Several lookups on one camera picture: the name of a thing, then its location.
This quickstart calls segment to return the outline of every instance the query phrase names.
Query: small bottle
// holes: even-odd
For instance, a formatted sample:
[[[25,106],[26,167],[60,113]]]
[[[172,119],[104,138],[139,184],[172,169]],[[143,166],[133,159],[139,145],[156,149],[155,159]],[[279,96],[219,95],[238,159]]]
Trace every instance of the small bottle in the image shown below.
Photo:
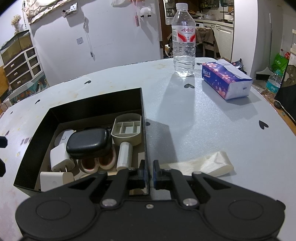
[[[179,76],[189,76],[195,65],[196,23],[188,13],[187,3],[177,3],[176,8],[172,20],[174,66]]]
[[[276,94],[279,91],[279,88],[281,87],[282,78],[283,74],[280,70],[277,70],[269,77],[266,84],[266,88],[269,90],[269,92]]]

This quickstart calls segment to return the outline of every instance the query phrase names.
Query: black box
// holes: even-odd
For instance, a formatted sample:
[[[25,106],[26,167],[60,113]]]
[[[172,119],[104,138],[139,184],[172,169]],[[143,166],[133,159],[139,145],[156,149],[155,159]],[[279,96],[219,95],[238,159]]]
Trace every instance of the black box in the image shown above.
[[[81,130],[98,126],[112,127],[115,118],[125,113],[137,113],[142,116],[142,143],[133,148],[132,167],[138,167],[139,157],[145,160],[146,189],[141,193],[149,194],[145,116],[141,88],[93,96],[50,108],[27,147],[14,186],[30,196],[41,191],[39,175],[41,171],[51,171],[50,150],[54,148],[54,140],[61,131],[69,128]],[[74,176],[77,169],[79,170],[76,162],[75,168],[71,170]]]

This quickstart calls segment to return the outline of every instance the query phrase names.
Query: purple tissue box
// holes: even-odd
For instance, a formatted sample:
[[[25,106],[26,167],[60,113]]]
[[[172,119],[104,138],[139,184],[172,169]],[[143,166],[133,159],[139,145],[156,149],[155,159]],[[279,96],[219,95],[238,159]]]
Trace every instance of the purple tissue box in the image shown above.
[[[202,64],[202,77],[225,100],[248,96],[253,80],[221,59]]]

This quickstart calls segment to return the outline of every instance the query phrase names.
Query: brown cloth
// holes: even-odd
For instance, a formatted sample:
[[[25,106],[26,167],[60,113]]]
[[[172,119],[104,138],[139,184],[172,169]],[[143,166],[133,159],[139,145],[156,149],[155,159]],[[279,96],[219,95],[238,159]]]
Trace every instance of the brown cloth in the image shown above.
[[[203,57],[214,57],[215,59],[221,57],[214,31],[211,28],[196,27],[195,34],[196,47],[201,47],[199,45],[202,45]]]

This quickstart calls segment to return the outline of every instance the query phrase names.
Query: bottle cap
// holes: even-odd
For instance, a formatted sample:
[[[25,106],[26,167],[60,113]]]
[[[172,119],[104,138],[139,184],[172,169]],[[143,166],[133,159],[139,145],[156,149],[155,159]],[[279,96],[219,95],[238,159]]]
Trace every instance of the bottle cap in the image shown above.
[[[188,4],[187,3],[176,3],[176,8],[182,9],[182,10],[188,10]]]

